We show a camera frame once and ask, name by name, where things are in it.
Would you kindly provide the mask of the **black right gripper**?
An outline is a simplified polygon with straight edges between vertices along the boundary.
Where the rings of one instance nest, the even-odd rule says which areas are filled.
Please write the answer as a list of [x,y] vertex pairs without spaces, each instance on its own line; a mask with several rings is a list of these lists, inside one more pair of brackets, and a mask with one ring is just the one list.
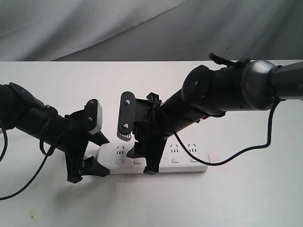
[[127,152],[128,158],[145,158],[144,174],[159,172],[163,151],[171,130],[170,123],[160,111],[158,94],[149,93],[146,99],[136,99],[134,135],[136,142]]

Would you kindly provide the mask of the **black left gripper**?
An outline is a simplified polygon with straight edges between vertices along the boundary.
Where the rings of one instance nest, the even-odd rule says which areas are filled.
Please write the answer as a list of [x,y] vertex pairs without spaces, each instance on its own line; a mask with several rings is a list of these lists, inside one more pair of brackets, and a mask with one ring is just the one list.
[[98,146],[110,141],[101,132],[93,135],[84,128],[84,110],[66,115],[68,126],[59,139],[58,149],[65,154],[67,181],[78,183],[85,175],[105,177],[110,170],[101,165],[94,156],[85,158],[85,152],[89,142]]

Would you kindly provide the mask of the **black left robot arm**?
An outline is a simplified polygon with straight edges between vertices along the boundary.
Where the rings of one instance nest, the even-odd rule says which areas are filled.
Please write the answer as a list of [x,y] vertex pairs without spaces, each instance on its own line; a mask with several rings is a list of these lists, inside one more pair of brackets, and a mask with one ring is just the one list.
[[98,146],[109,143],[101,132],[102,107],[97,99],[89,100],[82,110],[60,116],[18,84],[10,82],[0,87],[0,120],[6,130],[17,128],[39,139],[39,147],[50,145],[65,153],[67,180],[78,183],[84,175],[104,177],[110,171],[97,158],[84,158],[89,142]]

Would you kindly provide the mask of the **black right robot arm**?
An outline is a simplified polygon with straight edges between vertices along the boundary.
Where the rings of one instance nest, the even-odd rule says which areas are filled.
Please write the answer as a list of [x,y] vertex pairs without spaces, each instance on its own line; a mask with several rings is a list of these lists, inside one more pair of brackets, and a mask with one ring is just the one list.
[[221,69],[200,65],[186,77],[182,88],[166,101],[149,93],[134,98],[131,111],[135,144],[127,157],[144,158],[145,174],[156,174],[167,139],[186,127],[227,112],[269,111],[265,144],[243,152],[264,149],[271,144],[272,121],[277,106],[285,100],[303,98],[303,64],[274,65],[266,60],[220,61]]

